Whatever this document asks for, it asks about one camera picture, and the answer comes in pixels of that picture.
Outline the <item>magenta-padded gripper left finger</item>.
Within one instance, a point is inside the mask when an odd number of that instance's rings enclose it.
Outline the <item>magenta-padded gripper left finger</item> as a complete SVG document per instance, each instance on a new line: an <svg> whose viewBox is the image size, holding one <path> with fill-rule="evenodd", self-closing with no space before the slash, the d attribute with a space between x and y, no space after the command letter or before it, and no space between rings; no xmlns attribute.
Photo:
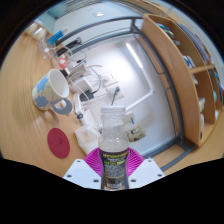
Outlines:
<svg viewBox="0 0 224 224"><path fill-rule="evenodd" d="M101 158L94 149L84 159L76 159L63 176L78 186L89 189L101 188Z"/></svg>

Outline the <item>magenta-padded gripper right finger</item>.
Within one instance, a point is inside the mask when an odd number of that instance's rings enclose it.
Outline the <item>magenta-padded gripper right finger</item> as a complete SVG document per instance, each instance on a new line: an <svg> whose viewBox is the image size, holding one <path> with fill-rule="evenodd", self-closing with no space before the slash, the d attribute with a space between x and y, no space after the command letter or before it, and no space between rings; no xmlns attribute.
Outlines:
<svg viewBox="0 0 224 224"><path fill-rule="evenodd" d="M165 176L152 158L144 159L132 148L126 161L126 174L129 189L141 188Z"/></svg>

